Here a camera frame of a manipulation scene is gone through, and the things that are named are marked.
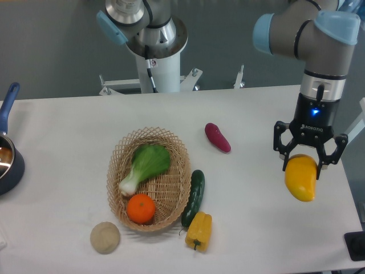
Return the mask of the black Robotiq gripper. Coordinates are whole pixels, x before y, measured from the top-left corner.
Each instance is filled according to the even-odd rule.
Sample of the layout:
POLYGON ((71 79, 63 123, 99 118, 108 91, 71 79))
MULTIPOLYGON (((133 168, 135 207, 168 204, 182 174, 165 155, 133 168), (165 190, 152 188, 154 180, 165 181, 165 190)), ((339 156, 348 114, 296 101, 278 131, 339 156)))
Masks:
POLYGON ((320 101, 313 98, 298 95, 294 118, 291 123, 277 121, 274 125, 273 150, 279 152, 283 160, 282 171, 286 171, 289 156, 297 145, 315 147, 318 154, 317 179, 321 171, 329 164, 337 164, 347 144, 348 135, 334 136, 333 123, 338 110, 339 101, 320 101), (284 145, 282 134, 290 130, 293 138, 284 145), (325 143, 333 137, 336 148, 332 154, 327 155, 325 143))

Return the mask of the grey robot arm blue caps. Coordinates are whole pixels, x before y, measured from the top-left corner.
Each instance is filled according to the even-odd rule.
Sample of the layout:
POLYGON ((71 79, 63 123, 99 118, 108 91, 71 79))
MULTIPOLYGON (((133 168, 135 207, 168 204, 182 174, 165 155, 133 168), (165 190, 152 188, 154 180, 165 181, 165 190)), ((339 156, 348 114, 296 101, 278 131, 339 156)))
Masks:
MULTIPOLYGON (((360 18, 340 10, 342 1, 295 1, 282 14, 265 14, 254 25, 253 45, 267 54, 304 61, 305 70, 290 123, 278 121, 273 148, 289 165, 298 145, 316 149, 318 170, 337 164, 349 138, 332 129, 357 43, 360 18)), ((143 93, 190 90, 181 79, 180 53, 188 33, 172 16, 169 1, 106 1, 96 16, 106 37, 135 56, 143 93)))

